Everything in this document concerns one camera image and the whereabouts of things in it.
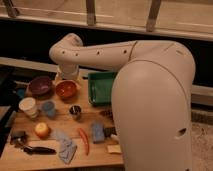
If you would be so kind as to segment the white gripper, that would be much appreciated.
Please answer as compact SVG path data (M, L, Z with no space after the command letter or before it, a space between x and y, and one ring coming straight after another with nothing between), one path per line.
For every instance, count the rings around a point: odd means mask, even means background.
M62 79L66 80L76 80L79 74L79 66L73 65L73 64L65 64L65 65L59 65L58 66L58 73ZM77 86L77 90L81 90L82 86L80 82L77 80L75 81L75 84Z

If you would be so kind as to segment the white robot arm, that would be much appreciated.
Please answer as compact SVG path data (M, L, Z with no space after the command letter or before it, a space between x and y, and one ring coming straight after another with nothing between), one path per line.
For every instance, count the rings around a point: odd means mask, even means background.
M184 45L136 40L85 46L69 34L49 55L65 79L79 66L117 72L111 104L126 171L192 171L195 62Z

